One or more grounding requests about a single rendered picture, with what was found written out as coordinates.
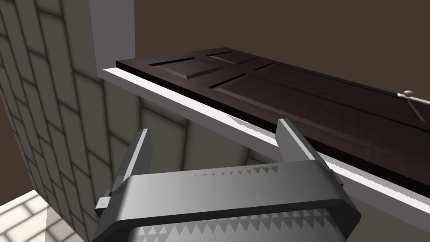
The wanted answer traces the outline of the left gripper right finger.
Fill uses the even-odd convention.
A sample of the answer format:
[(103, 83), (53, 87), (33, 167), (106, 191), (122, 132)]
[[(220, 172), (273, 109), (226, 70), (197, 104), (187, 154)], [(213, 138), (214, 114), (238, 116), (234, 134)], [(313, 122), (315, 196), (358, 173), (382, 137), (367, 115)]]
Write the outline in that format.
[(343, 186), (337, 174), (328, 167), (326, 161), (289, 119), (278, 120), (275, 139), (285, 162), (315, 160), (334, 177), (340, 186)]

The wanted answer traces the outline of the dark brown panelled door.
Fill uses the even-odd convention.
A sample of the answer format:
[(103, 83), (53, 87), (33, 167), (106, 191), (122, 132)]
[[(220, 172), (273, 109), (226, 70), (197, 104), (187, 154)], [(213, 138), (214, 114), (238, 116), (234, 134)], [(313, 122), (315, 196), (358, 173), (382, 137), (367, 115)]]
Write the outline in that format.
[(318, 152), (430, 197), (430, 105), (230, 48), (116, 67), (270, 132), (287, 118)]

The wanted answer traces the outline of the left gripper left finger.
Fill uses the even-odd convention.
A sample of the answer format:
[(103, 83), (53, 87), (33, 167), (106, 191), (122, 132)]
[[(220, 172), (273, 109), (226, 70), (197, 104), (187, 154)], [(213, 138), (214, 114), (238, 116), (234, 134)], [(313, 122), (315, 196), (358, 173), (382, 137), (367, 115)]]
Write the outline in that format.
[(149, 174), (153, 153), (148, 129), (140, 129), (134, 136), (117, 172), (110, 193), (113, 193), (130, 176)]

